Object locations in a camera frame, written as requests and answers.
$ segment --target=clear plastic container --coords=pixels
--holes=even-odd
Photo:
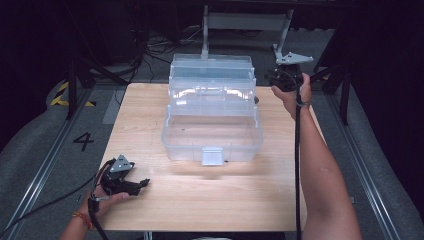
[[[162,142],[172,160],[249,161],[262,144],[248,56],[176,54]]]

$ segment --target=light wood tabletop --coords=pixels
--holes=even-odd
[[[135,163],[125,180],[151,180],[139,196],[110,209],[101,222],[103,228],[295,231],[294,121],[270,87],[257,87],[256,95],[263,144],[255,159],[202,166],[200,161],[167,157],[161,134],[168,85],[130,84],[102,165],[124,154]],[[302,226],[306,215],[302,193]]]

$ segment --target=human arm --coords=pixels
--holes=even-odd
[[[306,74],[303,78],[302,101],[310,102],[310,79]],[[295,119],[296,93],[282,92],[275,86],[271,89]],[[361,239],[343,175],[315,125],[309,105],[300,110],[300,179],[308,211],[304,239]]]
[[[92,222],[88,213],[88,198],[90,197],[90,194],[91,191],[86,194],[84,201],[76,212],[84,214],[88,221]],[[100,185],[96,187],[94,194],[99,197],[107,195]],[[128,196],[128,193],[122,192],[111,195],[107,200],[100,201],[99,211],[96,213],[96,217],[101,219],[113,205],[124,201],[128,198]],[[82,218],[72,217],[65,230],[62,232],[60,240],[83,240],[85,239],[88,230],[89,227]]]

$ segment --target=hazard tape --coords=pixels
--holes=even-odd
[[[60,105],[60,106],[69,106],[69,101],[62,100],[62,95],[68,88],[69,83],[68,80],[63,81],[62,85],[60,86],[59,90],[56,93],[56,96],[53,98],[53,101],[50,103],[51,106],[53,105]],[[88,101],[85,103],[86,107],[95,107],[97,102],[94,101]]]

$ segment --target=box latch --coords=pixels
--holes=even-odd
[[[222,147],[203,147],[202,165],[217,166],[224,164],[224,152]]]

